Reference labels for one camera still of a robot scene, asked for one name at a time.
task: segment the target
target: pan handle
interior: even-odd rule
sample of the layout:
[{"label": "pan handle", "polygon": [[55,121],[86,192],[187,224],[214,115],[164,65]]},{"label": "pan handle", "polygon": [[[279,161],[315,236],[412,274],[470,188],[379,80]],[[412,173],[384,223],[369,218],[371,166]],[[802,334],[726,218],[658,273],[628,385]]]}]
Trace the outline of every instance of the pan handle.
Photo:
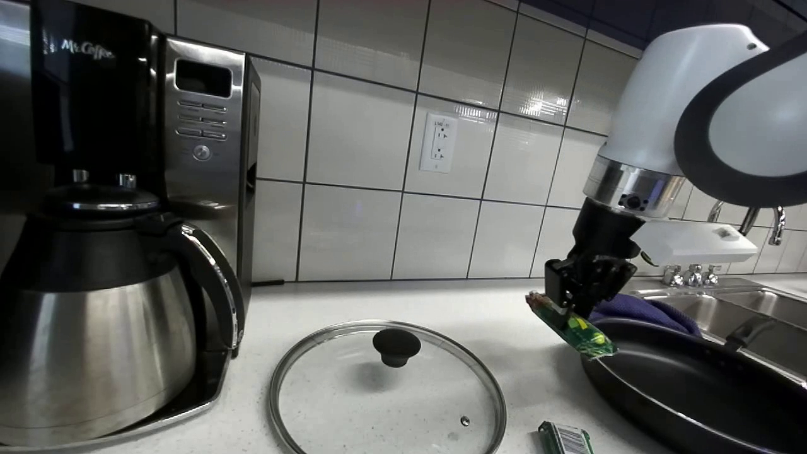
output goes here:
[{"label": "pan handle", "polygon": [[748,344],[750,344],[751,341],[763,331],[773,328],[775,324],[776,322],[772,318],[762,315],[750,318],[729,334],[729,337],[725,339],[723,347],[733,351],[737,351],[740,348],[748,348]]}]

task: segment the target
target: electrical outlet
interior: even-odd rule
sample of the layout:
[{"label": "electrical outlet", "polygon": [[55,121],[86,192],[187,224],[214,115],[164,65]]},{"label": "electrical outlet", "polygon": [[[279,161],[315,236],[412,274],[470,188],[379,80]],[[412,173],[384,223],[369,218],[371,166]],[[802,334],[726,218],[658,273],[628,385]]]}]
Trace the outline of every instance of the electrical outlet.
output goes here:
[{"label": "electrical outlet", "polygon": [[423,150],[420,152],[420,169],[447,174],[451,171],[454,142],[457,140],[457,119],[429,113],[423,132]]}]

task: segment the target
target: stainless steel carafe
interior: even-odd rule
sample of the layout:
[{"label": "stainless steel carafe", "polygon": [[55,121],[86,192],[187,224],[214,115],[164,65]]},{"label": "stainless steel carafe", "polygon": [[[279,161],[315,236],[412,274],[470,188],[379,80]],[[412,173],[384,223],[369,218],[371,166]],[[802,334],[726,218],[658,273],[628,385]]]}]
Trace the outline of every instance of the stainless steel carafe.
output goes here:
[{"label": "stainless steel carafe", "polygon": [[203,231],[137,189],[51,190],[0,275],[0,443],[92,439],[164,406],[194,374],[200,289],[236,349],[240,287]]}]

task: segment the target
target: black frying pan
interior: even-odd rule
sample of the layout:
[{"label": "black frying pan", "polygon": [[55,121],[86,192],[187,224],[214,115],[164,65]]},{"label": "black frying pan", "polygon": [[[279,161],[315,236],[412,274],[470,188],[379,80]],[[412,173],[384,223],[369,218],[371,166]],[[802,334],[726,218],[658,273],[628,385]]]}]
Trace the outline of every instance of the black frying pan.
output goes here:
[{"label": "black frying pan", "polygon": [[623,318],[596,323],[619,348],[583,359],[597,391],[663,443],[697,454],[807,452],[807,390],[737,353],[772,324],[752,319],[725,345]]}]

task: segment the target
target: kitchen counter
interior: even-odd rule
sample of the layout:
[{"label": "kitchen counter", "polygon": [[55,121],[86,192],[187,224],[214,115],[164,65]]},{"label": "kitchen counter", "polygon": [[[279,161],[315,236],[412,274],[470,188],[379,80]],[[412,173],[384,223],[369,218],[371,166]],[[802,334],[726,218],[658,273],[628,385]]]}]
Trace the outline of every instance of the kitchen counter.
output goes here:
[{"label": "kitchen counter", "polygon": [[[747,277],[807,296],[807,275]],[[524,294],[542,289],[543,280],[255,288],[240,356],[230,363],[215,406],[177,426],[92,452],[284,452],[270,430],[266,404],[277,362],[301,338],[320,328],[376,318],[437,330],[487,365],[504,392],[508,410],[507,431],[498,453],[542,454],[534,436],[545,419],[587,430],[597,454],[670,453],[605,403],[589,384],[577,353],[530,312]]]}]

